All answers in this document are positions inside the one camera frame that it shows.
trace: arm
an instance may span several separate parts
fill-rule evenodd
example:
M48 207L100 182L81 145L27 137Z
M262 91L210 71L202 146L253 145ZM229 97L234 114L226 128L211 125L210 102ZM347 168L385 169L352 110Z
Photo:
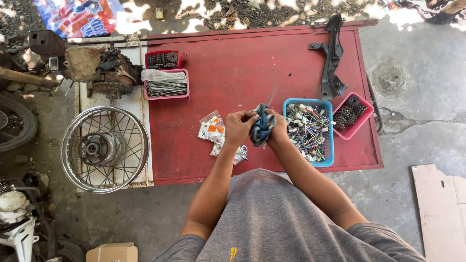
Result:
M268 109L266 113L274 114L277 119L267 144L274 151L293 184L344 230L354 224L368 222L345 193L332 180L310 165L291 143L288 139L285 118L272 109Z
M196 234L206 241L209 238L225 208L236 150L257 118L256 113L247 111L231 113L226 117L225 143L212 170L192 199L179 237Z

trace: motorcycle engine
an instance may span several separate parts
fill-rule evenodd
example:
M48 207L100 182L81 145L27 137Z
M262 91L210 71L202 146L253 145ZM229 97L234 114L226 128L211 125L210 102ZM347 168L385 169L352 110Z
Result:
M9 184L0 181L0 229L26 219L30 213L26 210L29 204L25 194L12 190Z

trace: red plastic basket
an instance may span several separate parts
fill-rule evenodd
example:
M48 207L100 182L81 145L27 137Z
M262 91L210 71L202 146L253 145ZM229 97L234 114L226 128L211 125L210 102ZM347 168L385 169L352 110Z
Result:
M169 97L149 97L149 94L147 93L147 89L144 88L144 97L147 99L147 100L159 100L159 99L170 99L170 98L183 98L183 97L188 97L189 96L189 76L188 76L188 71L186 69L183 69L183 68L180 68L180 69L167 69L167 70L163 70L167 73L176 73L176 72L184 72L184 74L186 75L186 95L182 95L182 96L169 96Z
M188 56L187 56L186 53L180 53L180 52L178 52L178 51L176 51L176 50L160 50L160 51L154 51L154 52L146 53L146 54L144 55L146 69L148 69L148 68L147 68L147 56L148 56L148 55L156 55L156 54L160 54L160 53L170 53L170 52L176 52L176 53L178 54L178 63L177 63L176 69L180 69L180 68L181 68L181 63L186 62L186 60L188 60ZM158 69L158 70L167 71L167 70L173 70L173 69Z
M335 110L333 110L333 115L338 111L338 109L340 109L340 107L345 103L345 101L350 96L357 96L359 98L359 102L362 105L367 106L367 109L366 111L364 111L364 113L361 116L359 116L356 119L356 121L354 122L354 125L346 125L345 130L343 132L340 133L335 128L333 129L333 132L335 132L335 134L337 134L339 137L343 138L344 140L349 140L350 138L352 138L354 134L356 134L357 130L364 124L364 122L366 122L366 120L374 113L374 107L372 106L372 104L364 100L364 98L362 98L357 93L351 92L345 97L345 99L343 99L340 105L338 105L338 107L336 107Z

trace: person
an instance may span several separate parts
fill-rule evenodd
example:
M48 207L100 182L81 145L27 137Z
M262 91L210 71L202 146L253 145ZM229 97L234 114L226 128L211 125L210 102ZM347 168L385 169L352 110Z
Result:
M233 157L258 115L226 117L225 144L194 195L179 238L154 262L425 262L389 227L369 223L288 139L277 120L267 145L286 171L231 177Z

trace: red table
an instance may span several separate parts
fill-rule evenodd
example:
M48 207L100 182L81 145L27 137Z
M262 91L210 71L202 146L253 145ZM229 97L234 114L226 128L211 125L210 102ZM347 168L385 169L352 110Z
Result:
M282 111L287 98L320 98L320 79L325 56L308 50L311 42L329 40L322 28L307 26L261 28L173 35L148 41L147 52L178 50L188 54L183 68L189 72L187 99L149 101L154 185L200 182L215 162L213 143L197 138L199 120L217 109L223 119L230 112L254 109L265 102L271 89L278 91L271 107ZM344 54L336 75L370 101L358 27L343 26L340 41ZM337 106L343 96L331 100ZM374 117L352 139L334 136L335 162L321 172L383 168ZM233 175L265 168L282 171L267 147L248 147L248 161L233 168Z

